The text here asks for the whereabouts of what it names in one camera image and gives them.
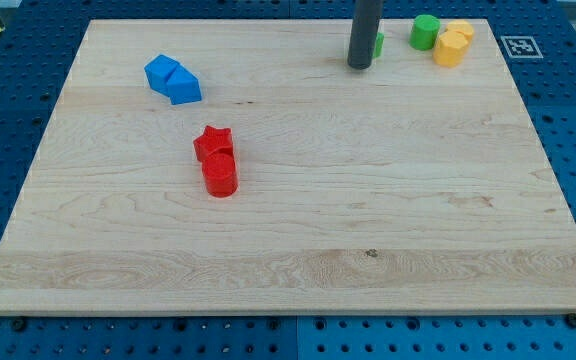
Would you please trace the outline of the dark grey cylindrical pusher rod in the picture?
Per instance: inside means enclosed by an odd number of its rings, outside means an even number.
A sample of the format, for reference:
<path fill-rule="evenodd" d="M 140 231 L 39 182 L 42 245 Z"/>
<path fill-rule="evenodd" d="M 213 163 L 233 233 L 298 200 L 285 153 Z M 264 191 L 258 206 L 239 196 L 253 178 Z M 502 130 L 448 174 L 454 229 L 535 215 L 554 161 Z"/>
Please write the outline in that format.
<path fill-rule="evenodd" d="M 365 70 L 372 64 L 383 0 L 356 0 L 351 25 L 347 64 Z"/>

